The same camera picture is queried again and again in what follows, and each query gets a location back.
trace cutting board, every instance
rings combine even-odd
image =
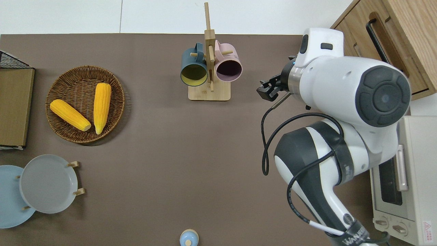
[[[0,146],[26,145],[35,70],[0,69]]]

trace plate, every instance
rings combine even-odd
[[[20,195],[20,180],[23,169],[12,165],[0,166],[0,228],[11,228],[28,220],[35,209],[22,210],[27,204]]]
[[[59,213],[73,202],[77,177],[68,162],[57,155],[40,155],[24,168],[20,178],[20,193],[36,211]]]
[[[94,94],[98,83],[111,85],[111,101],[106,126],[100,135],[94,127]],[[50,110],[50,103],[62,99],[82,114],[91,128],[81,131]],[[96,66],[75,67],[56,79],[45,99],[45,115],[52,130],[61,138],[78,144],[90,143],[110,133],[121,119],[125,108],[125,93],[120,81],[110,71]]]

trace light blue bottle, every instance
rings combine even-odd
[[[185,230],[179,238],[180,246],[197,246],[199,243],[199,235],[193,229]]]

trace mug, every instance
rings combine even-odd
[[[203,57],[203,44],[196,43],[194,48],[189,48],[182,54],[180,79],[188,86],[199,86],[208,78],[206,61]]]
[[[238,58],[235,47],[231,44],[220,44],[215,41],[215,75],[219,80],[232,82],[241,76],[243,68]]]

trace yellow corn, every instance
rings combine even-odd
[[[111,85],[99,83],[94,95],[94,126],[96,133],[102,133],[108,119],[109,103],[111,102]]]
[[[81,131],[86,131],[91,127],[91,123],[85,117],[61,99],[53,100],[50,103],[50,109],[57,116]]]

